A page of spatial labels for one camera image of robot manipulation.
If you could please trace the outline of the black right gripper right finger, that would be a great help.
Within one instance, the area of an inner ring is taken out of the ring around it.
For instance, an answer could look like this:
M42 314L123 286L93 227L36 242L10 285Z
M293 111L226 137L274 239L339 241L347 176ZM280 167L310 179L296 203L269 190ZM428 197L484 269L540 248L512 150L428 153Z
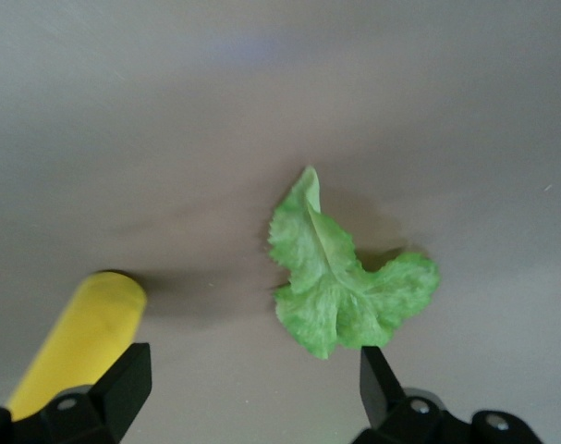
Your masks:
M351 444L543 444L511 413L481 410L464 422L430 391L403 389L378 347L360 351L360 397L370 426Z

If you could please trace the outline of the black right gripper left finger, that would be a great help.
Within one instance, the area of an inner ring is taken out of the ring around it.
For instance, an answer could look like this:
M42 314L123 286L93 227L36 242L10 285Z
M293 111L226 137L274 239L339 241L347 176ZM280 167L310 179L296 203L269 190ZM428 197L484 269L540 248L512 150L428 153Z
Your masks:
M20 420L0 407L0 444L120 444L151 390L150 345L133 343L92 386L65 389Z

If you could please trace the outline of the yellow squeeze bottle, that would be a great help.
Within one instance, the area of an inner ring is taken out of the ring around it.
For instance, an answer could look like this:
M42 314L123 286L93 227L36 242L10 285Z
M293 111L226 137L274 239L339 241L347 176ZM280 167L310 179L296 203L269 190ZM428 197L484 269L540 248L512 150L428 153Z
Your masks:
M86 277L9 398L13 418L37 413L67 389L97 382L132 343L146 305L145 290L131 277L114 271Z

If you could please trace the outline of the green lettuce leaf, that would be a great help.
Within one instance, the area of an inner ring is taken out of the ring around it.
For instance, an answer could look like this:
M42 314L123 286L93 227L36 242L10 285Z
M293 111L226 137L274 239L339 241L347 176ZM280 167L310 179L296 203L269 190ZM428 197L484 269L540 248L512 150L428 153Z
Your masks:
M275 208L268 242L270 257L288 272L287 284L274 293L276 316L322 360L338 346L383 347L428 306L440 284L437 264L420 253L401 253L376 271L365 270L351 235L323 213L312 166Z

